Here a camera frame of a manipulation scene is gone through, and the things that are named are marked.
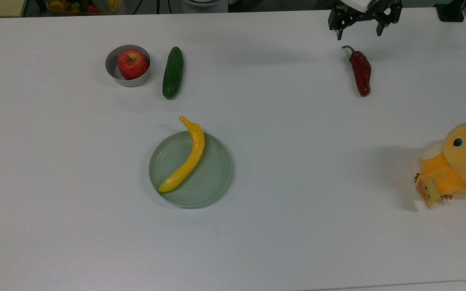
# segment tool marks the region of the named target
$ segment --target green cucumber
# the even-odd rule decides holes
[[[167,66],[163,77],[163,96],[167,99],[175,97],[179,92],[181,80],[183,79],[183,53],[181,49],[174,46],[168,54]]]

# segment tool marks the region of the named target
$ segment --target chili pepper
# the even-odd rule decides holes
[[[355,51],[351,46],[343,46],[342,48],[349,48],[352,51],[350,63],[352,63],[352,69],[354,70],[357,90],[359,90],[362,97],[368,96],[370,94],[370,62],[363,53]]]

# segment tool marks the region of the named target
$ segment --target yellow banana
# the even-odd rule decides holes
[[[190,175],[192,170],[198,164],[204,151],[204,132],[199,125],[187,120],[184,116],[180,116],[182,121],[188,128],[188,132],[192,137],[192,151],[179,169],[177,169],[170,177],[168,177],[159,187],[159,193],[167,193],[177,188]]]

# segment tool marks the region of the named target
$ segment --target plate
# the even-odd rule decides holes
[[[231,158],[224,145],[205,133],[202,157],[190,175],[172,192],[159,194],[159,186],[178,169],[192,151],[188,131],[174,134],[157,146],[148,166],[150,182],[166,201],[184,208],[203,207],[220,197],[231,177]]]

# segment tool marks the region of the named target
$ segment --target stuffed toy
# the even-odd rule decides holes
[[[451,130],[421,156],[422,173],[415,177],[416,190],[428,208],[440,197],[466,194],[466,123]]]

